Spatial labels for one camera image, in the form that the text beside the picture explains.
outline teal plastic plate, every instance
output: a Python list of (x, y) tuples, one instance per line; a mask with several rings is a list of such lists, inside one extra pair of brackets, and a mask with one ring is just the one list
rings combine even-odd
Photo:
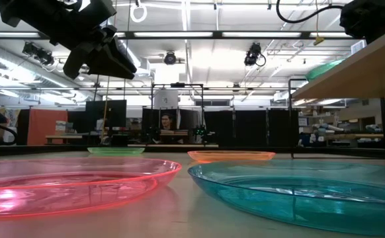
[(188, 172), (207, 194), (245, 212), (385, 237), (385, 166), (233, 161), (197, 165)]
[(89, 147), (88, 151), (94, 155), (139, 155), (144, 152), (145, 148), (123, 148), (123, 147)]

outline green bowl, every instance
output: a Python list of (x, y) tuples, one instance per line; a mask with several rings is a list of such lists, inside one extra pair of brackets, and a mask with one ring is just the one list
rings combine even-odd
[(145, 148), (121, 148), (121, 147), (89, 147), (88, 151), (94, 155), (139, 155)]

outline plastic plate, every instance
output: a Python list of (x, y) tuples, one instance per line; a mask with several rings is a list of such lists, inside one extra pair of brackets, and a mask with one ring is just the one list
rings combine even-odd
[(189, 169), (207, 194), (258, 216), (385, 237), (385, 166), (232, 161)]
[(192, 159), (199, 163), (235, 160), (271, 160), (275, 153), (261, 151), (190, 151)]
[(145, 148), (118, 148), (118, 147), (89, 147), (88, 151), (95, 155), (139, 155), (144, 152)]
[(166, 185), (180, 169), (127, 157), (0, 161), (0, 218), (125, 204)]

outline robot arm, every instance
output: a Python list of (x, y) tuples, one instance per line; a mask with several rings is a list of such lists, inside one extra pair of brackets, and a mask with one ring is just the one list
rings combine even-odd
[(111, 0), (91, 0), (81, 9), (82, 0), (0, 0), (1, 20), (13, 27), (23, 20), (71, 51), (64, 73), (75, 79), (83, 64), (88, 74), (133, 79), (136, 67), (122, 54), (116, 28), (100, 24), (116, 14)]

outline floor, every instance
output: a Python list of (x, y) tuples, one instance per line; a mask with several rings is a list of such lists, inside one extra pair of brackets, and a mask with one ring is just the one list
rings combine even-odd
[[(86, 157), (87, 152), (2, 157), (35, 159)], [(207, 196), (187, 173), (186, 153), (145, 153), (143, 157), (179, 162), (183, 169), (169, 186), (120, 208), (82, 214), (0, 221), (0, 238), (196, 238), (196, 237), (362, 237), (290, 225), (227, 207)], [(323, 161), (385, 165), (385, 160), (345, 159), (338, 155), (299, 155)], [(279, 154), (274, 159), (290, 159)]]

